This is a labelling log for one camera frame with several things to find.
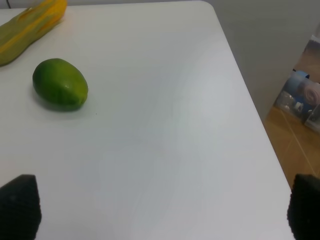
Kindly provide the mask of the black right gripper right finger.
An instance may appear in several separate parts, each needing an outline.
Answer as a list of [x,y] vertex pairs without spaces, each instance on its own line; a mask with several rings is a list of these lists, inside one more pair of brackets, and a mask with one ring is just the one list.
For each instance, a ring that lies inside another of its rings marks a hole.
[[297,174],[287,210],[288,225],[296,240],[320,238],[320,179]]

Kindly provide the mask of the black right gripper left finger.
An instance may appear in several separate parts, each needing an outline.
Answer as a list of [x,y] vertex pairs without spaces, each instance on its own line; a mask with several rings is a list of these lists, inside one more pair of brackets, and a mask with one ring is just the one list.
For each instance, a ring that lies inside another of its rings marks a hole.
[[0,238],[34,240],[42,220],[36,176],[22,174],[0,188]]

